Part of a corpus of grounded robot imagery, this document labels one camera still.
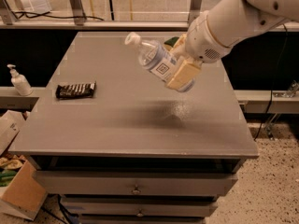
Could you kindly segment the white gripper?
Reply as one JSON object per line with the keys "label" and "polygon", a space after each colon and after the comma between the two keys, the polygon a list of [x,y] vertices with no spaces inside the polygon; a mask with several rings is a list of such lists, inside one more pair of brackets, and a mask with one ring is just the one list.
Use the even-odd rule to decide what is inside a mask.
{"label": "white gripper", "polygon": [[[166,81],[168,89],[181,91],[200,72],[202,63],[214,63],[231,52],[210,32],[208,11],[204,11],[189,26],[187,34],[181,35],[170,53],[178,59],[178,68]],[[187,53],[192,57],[184,58]]]}

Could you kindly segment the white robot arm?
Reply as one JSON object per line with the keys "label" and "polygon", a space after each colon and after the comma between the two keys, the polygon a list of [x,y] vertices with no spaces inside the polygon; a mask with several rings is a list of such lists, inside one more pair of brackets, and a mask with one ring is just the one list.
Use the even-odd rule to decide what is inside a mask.
{"label": "white robot arm", "polygon": [[199,15],[171,49],[178,68],[165,86],[182,91],[202,64],[214,63],[242,40],[288,21],[299,21],[299,0],[221,0]]}

